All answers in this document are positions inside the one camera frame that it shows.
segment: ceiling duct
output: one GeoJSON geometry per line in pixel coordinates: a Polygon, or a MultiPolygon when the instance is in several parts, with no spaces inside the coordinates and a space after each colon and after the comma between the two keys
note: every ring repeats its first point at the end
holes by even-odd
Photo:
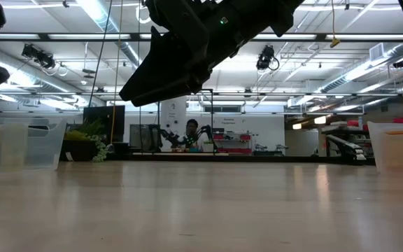
{"type": "MultiPolygon", "coordinates": [[[[320,88],[318,88],[314,93],[326,93],[333,90],[341,85],[347,84],[359,77],[364,76],[377,69],[379,66],[386,64],[392,64],[403,60],[403,43],[381,43],[373,47],[371,50],[371,55],[356,62],[355,64],[345,68],[340,74],[335,75],[331,78],[325,80],[320,88]]],[[[302,105],[310,100],[312,100],[315,95],[295,97],[289,99],[289,104],[293,106],[302,105]]]]}
{"type": "MultiPolygon", "coordinates": [[[[25,84],[22,82],[27,82],[31,85],[35,83],[42,83],[43,86],[41,87],[34,87],[40,88],[38,91],[46,92],[46,90],[54,90],[55,92],[82,92],[78,88],[69,85],[55,77],[48,76],[47,74],[43,73],[41,70],[38,70],[28,64],[24,64],[18,59],[11,57],[3,52],[0,51],[0,67],[6,68],[10,73],[10,78],[13,79],[16,76],[17,84],[25,84]]],[[[99,98],[93,98],[93,105],[97,106],[105,106],[106,103],[100,100],[99,98]]]]}
{"type": "MultiPolygon", "coordinates": [[[[80,7],[89,15],[89,17],[96,23],[96,25],[104,32],[106,27],[107,34],[119,33],[119,25],[111,15],[108,18],[108,8],[103,0],[76,0],[80,7]]],[[[127,59],[136,70],[139,66],[138,54],[133,50],[128,42],[115,42],[120,50],[125,54],[127,59]]]]}

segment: pipe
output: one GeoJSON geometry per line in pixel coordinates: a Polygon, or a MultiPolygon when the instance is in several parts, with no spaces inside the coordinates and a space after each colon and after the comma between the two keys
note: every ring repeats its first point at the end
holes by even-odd
{"type": "MultiPolygon", "coordinates": [[[[377,85],[378,88],[379,88],[379,87],[381,87],[381,86],[394,83],[395,81],[397,81],[397,80],[399,80],[399,79],[403,79],[403,73],[402,73],[401,75],[399,75],[399,76],[393,77],[393,78],[391,78],[391,79],[385,80],[385,81],[383,81],[383,82],[381,82],[381,83],[378,83],[378,84],[375,84],[375,85],[377,85]]],[[[400,89],[395,89],[394,92],[389,92],[389,93],[387,93],[387,94],[392,95],[392,94],[399,94],[399,93],[402,93],[402,94],[403,94],[402,88],[400,88],[400,89]]],[[[385,101],[385,100],[388,100],[388,99],[391,99],[391,98],[393,98],[393,97],[382,97],[382,98],[381,98],[381,97],[366,97],[366,98],[365,98],[365,97],[362,97],[362,99],[354,99],[354,100],[352,100],[352,101],[348,101],[348,102],[346,103],[346,105],[358,105],[358,106],[370,107],[370,106],[375,106],[375,105],[377,105],[377,104],[380,104],[380,102],[385,101]]],[[[340,105],[342,105],[341,102],[335,102],[335,103],[333,103],[333,104],[329,104],[329,105],[327,105],[327,106],[322,107],[321,110],[318,110],[318,111],[323,111],[323,110],[325,110],[325,109],[330,110],[331,108],[334,108],[334,107],[340,106],[340,105]]]]}
{"type": "MultiPolygon", "coordinates": [[[[104,32],[106,22],[108,22],[107,33],[120,33],[118,23],[113,19],[113,16],[108,18],[108,8],[102,0],[76,0],[88,16],[96,23],[96,25],[104,32]]],[[[133,47],[128,42],[115,42],[120,50],[125,54],[127,59],[136,70],[141,62],[138,54],[133,50],[133,47]]]]}
{"type": "MultiPolygon", "coordinates": [[[[21,81],[31,81],[33,83],[36,82],[42,82],[47,86],[50,86],[49,90],[52,88],[54,90],[59,90],[60,92],[82,92],[82,90],[79,90],[78,88],[69,85],[68,83],[65,83],[55,77],[48,76],[42,71],[35,69],[32,66],[29,66],[28,64],[24,64],[24,62],[21,62],[3,52],[0,51],[0,67],[4,68],[9,68],[12,69],[11,72],[11,78],[12,76],[15,75],[15,73],[19,73],[19,79],[21,81]]],[[[102,100],[96,98],[96,104],[98,106],[104,106],[104,103],[102,100]]]]}
{"type": "MultiPolygon", "coordinates": [[[[367,6],[365,6],[365,8],[363,8],[363,10],[361,10],[357,16],[355,16],[355,18],[353,18],[342,30],[341,32],[345,32],[347,29],[349,29],[349,27],[351,27],[352,25],[354,25],[355,22],[357,22],[367,11],[369,11],[369,9],[371,9],[375,4],[377,4],[377,2],[380,0],[373,0],[371,3],[369,3],[367,6]]],[[[290,78],[292,78],[297,72],[298,70],[300,70],[305,64],[307,64],[308,62],[310,62],[316,55],[318,55],[323,49],[326,48],[327,45],[324,45],[322,47],[320,47],[317,51],[315,51],[308,59],[306,59],[306,61],[304,61],[304,63],[302,63],[297,69],[295,69],[293,71],[294,74],[289,75],[285,81],[288,81],[290,78]]]]}
{"type": "Polygon", "coordinates": [[[388,52],[386,53],[386,60],[382,63],[377,64],[376,62],[372,62],[370,57],[366,57],[359,62],[351,65],[350,67],[346,68],[341,74],[338,76],[333,76],[325,81],[325,84],[318,88],[316,92],[326,93],[334,88],[337,88],[343,84],[347,84],[356,78],[363,76],[364,74],[369,73],[380,66],[382,64],[389,64],[394,63],[400,60],[403,57],[403,44],[401,45],[392,45],[388,52]]]}
{"type": "MultiPolygon", "coordinates": [[[[31,2],[35,5],[35,6],[43,6],[43,4],[39,3],[38,0],[31,0],[31,2]]],[[[43,13],[45,13],[45,15],[47,15],[49,18],[53,19],[55,22],[57,22],[57,24],[59,24],[63,30],[67,31],[68,33],[70,33],[70,31],[68,30],[68,28],[66,28],[66,26],[63,24],[63,22],[58,19],[57,17],[55,17],[55,15],[51,14],[47,9],[45,8],[41,8],[41,10],[43,11],[43,13]]],[[[97,55],[93,50],[89,49],[89,51],[93,54],[93,55],[97,55]]],[[[101,62],[103,62],[105,65],[109,66],[109,64],[107,63],[106,59],[103,59],[101,62]]],[[[116,73],[116,71],[112,68],[110,68],[110,70],[113,73],[116,73]]],[[[80,76],[81,78],[83,78],[79,73],[74,72],[76,75],[80,76]]]]}

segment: white wall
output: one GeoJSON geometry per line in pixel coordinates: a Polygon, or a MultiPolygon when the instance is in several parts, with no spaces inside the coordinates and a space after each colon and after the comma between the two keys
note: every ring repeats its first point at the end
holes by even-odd
{"type": "MultiPolygon", "coordinates": [[[[187,114],[184,123],[189,119],[195,119],[199,126],[211,124],[209,114],[187,114]]],[[[155,114],[142,115],[141,123],[157,123],[157,116],[155,114]]],[[[125,115],[125,142],[130,140],[131,124],[139,124],[139,115],[125,115]]],[[[221,127],[234,132],[250,131],[254,134],[253,147],[255,144],[261,144],[272,150],[276,144],[285,144],[284,117],[282,115],[214,115],[213,127],[221,127]]]]}
{"type": "MultiPolygon", "coordinates": [[[[17,104],[11,102],[0,101],[0,111],[16,111],[17,104]]],[[[41,108],[30,108],[20,105],[20,111],[54,111],[54,108],[41,107],[41,108]]],[[[156,124],[157,114],[149,114],[148,112],[156,112],[157,107],[154,104],[143,106],[141,108],[143,111],[141,116],[142,124],[156,124]]],[[[252,106],[245,106],[247,112],[281,112],[283,111],[282,106],[257,106],[253,108],[252,106]]],[[[139,114],[133,111],[139,111],[139,108],[132,106],[126,106],[127,113],[125,114],[125,133],[124,142],[129,142],[130,140],[130,125],[139,124],[139,114]]],[[[75,114],[61,114],[61,113],[1,113],[1,117],[61,117],[66,118],[68,123],[82,123],[83,115],[75,114]]],[[[183,124],[185,125],[189,119],[195,119],[199,122],[200,126],[211,124],[210,114],[187,114],[183,124]]],[[[276,144],[285,144],[284,137],[284,117],[282,115],[252,115],[252,114],[216,114],[214,115],[213,127],[222,127],[225,130],[235,131],[235,132],[246,132],[249,131],[254,134],[252,145],[261,144],[263,146],[268,146],[269,150],[273,150],[276,144]]]]}
{"type": "Polygon", "coordinates": [[[286,130],[285,145],[287,156],[310,157],[318,148],[318,130],[286,130]]]}

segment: storage box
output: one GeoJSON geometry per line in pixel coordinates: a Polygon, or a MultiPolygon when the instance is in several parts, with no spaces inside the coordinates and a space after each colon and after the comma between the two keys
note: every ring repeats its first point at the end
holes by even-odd
{"type": "Polygon", "coordinates": [[[403,124],[369,122],[378,172],[403,172],[403,124]]]}
{"type": "Polygon", "coordinates": [[[0,173],[56,169],[65,129],[61,118],[0,118],[0,173]]]}

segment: ceiling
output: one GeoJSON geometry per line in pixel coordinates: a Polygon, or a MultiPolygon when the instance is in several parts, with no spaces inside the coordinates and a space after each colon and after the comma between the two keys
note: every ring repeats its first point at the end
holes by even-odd
{"type": "MultiPolygon", "coordinates": [[[[90,16],[79,6],[73,6],[75,1],[68,1],[70,8],[52,7],[52,8],[31,8],[32,6],[42,6],[50,4],[61,4],[62,0],[0,0],[5,6],[5,14],[7,24],[1,32],[24,32],[24,33],[100,33],[101,30],[90,18],[90,16]]],[[[337,32],[347,33],[403,33],[403,14],[397,9],[397,0],[380,0],[372,9],[362,14],[356,19],[371,0],[350,0],[352,8],[344,10],[341,8],[341,0],[334,0],[336,9],[335,30],[337,32]]],[[[114,5],[120,5],[121,1],[113,1],[114,5]]],[[[124,0],[124,4],[137,4],[138,1],[124,0]]],[[[300,9],[294,14],[294,27],[289,32],[297,33],[330,33],[332,31],[332,11],[311,8],[316,3],[317,7],[325,6],[330,8],[328,0],[306,0],[300,9]]],[[[150,28],[154,25],[152,22],[139,24],[136,18],[136,6],[125,6],[123,8],[123,19],[120,21],[121,7],[113,7],[112,16],[122,27],[124,33],[149,33],[150,28]]],[[[141,18],[148,17],[147,9],[141,10],[141,18]]],[[[35,42],[37,48],[52,53],[57,61],[60,61],[67,67],[68,74],[54,77],[64,81],[65,83],[74,85],[78,89],[90,91],[92,86],[90,83],[83,85],[85,75],[82,72],[84,68],[83,60],[85,59],[85,43],[82,42],[35,42]]],[[[131,47],[137,52],[139,57],[143,59],[149,51],[149,42],[131,42],[131,47]]],[[[284,46],[284,42],[250,42],[240,49],[238,55],[232,59],[226,59],[218,65],[212,75],[205,84],[204,88],[213,88],[217,91],[243,92],[244,88],[251,87],[253,91],[259,92],[313,92],[313,87],[309,83],[317,82],[330,78],[335,74],[341,73],[346,67],[361,60],[369,55],[369,49],[377,43],[341,43],[337,47],[331,49],[329,43],[301,43],[291,42],[284,46]],[[282,52],[278,55],[281,61],[281,68],[272,74],[265,76],[265,82],[258,82],[260,78],[255,65],[257,55],[267,44],[272,44],[275,51],[282,48],[282,52]],[[307,59],[316,51],[318,54],[310,61],[307,59]],[[301,67],[299,71],[292,74],[295,69],[301,67]]],[[[16,59],[25,61],[21,56],[23,42],[5,42],[0,41],[0,51],[13,56],[16,59]]],[[[97,58],[101,50],[101,43],[88,43],[88,54],[85,68],[96,69],[97,58]]],[[[112,92],[116,82],[116,66],[117,66],[118,47],[114,43],[105,43],[104,51],[101,55],[101,65],[97,76],[96,86],[104,87],[106,91],[112,92]]],[[[28,62],[33,67],[38,65],[28,62]]],[[[120,66],[118,67],[118,83],[117,89],[120,90],[132,75],[133,69],[129,66],[125,55],[120,53],[120,66]]],[[[363,76],[357,81],[374,84],[377,80],[384,79],[388,75],[386,69],[379,69],[377,74],[371,73],[363,76]]],[[[112,100],[111,97],[102,97],[105,100],[112,100]]],[[[280,97],[269,97],[269,100],[281,99],[280,97]]]]}

